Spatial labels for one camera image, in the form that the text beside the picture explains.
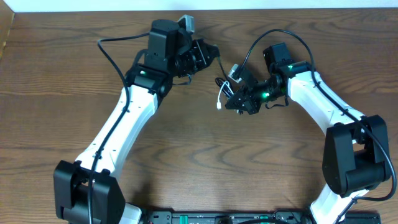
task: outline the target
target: circuit board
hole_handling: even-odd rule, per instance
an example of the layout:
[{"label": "circuit board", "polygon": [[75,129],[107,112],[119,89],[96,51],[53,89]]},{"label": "circuit board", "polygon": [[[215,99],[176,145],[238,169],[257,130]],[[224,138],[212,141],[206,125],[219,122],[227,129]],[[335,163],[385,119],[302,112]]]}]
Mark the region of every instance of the circuit board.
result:
[{"label": "circuit board", "polygon": [[[277,219],[286,223],[299,224],[304,211],[277,210],[264,213],[201,213],[143,211],[140,224],[238,224],[254,219]],[[380,214],[371,212],[351,212],[341,224],[381,224]]]}]

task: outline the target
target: connector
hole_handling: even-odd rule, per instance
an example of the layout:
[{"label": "connector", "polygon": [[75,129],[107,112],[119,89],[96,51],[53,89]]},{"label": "connector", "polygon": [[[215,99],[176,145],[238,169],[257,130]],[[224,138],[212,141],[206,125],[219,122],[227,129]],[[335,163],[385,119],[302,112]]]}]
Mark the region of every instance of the connector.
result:
[{"label": "connector", "polygon": [[185,28],[185,30],[189,34],[195,33],[195,19],[193,18],[193,16],[183,15],[178,20],[178,24],[180,24],[181,27]]},{"label": "connector", "polygon": [[239,68],[238,64],[234,64],[234,66],[232,66],[231,70],[228,73],[228,77],[230,77],[230,79],[234,80],[236,83],[239,83],[240,81],[242,81],[242,78],[238,77],[238,74],[235,73]]}]

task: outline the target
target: green terminal block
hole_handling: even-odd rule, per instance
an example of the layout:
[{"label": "green terminal block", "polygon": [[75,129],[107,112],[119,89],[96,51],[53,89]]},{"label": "green terminal block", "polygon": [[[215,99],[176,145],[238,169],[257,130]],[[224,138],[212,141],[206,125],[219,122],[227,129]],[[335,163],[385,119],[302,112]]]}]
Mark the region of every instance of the green terminal block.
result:
[{"label": "green terminal block", "polygon": [[180,216],[180,224],[188,224],[188,215]]},{"label": "green terminal block", "polygon": [[260,216],[260,219],[265,219],[265,218],[268,218],[268,216],[267,216],[267,215],[265,215],[265,216]]}]

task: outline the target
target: wooden table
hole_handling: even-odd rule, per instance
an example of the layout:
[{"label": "wooden table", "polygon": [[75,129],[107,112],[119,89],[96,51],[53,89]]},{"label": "wooden table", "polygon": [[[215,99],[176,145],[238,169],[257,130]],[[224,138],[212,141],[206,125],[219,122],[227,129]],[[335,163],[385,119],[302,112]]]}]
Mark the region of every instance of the wooden table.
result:
[{"label": "wooden table", "polygon": [[[296,32],[342,99],[385,119],[398,164],[398,9],[16,14],[0,61],[0,222],[65,223],[55,216],[53,170],[89,145],[122,87],[96,40],[140,34],[155,19],[184,14],[196,19],[195,38],[218,44],[227,70],[263,32]],[[262,51],[279,42],[297,60],[309,59],[296,40],[272,34],[249,59],[259,79],[268,77]],[[126,71],[146,45],[147,37],[104,46]],[[252,116],[218,111],[215,77],[221,77],[217,63],[190,86],[173,87],[145,125],[124,165],[126,200],[175,210],[308,206],[325,184],[320,128],[294,102]],[[369,195],[383,196],[390,187],[383,183]],[[377,210],[384,223],[395,223],[397,207],[394,197],[354,209]]]}]

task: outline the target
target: white cable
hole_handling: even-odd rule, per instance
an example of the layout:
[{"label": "white cable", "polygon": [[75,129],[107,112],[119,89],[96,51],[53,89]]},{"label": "white cable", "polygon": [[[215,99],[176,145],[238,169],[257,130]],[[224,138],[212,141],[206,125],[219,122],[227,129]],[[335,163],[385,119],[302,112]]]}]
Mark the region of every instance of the white cable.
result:
[{"label": "white cable", "polygon": [[229,90],[231,91],[231,93],[233,93],[231,87],[229,87],[229,82],[228,82],[228,81],[225,81],[225,82],[222,84],[222,86],[221,86],[221,88],[220,88],[220,91],[218,92],[218,97],[217,97],[217,109],[218,109],[218,110],[221,110],[221,101],[220,101],[220,97],[221,97],[221,92],[223,91],[223,88],[224,88],[225,85],[229,88]]}]

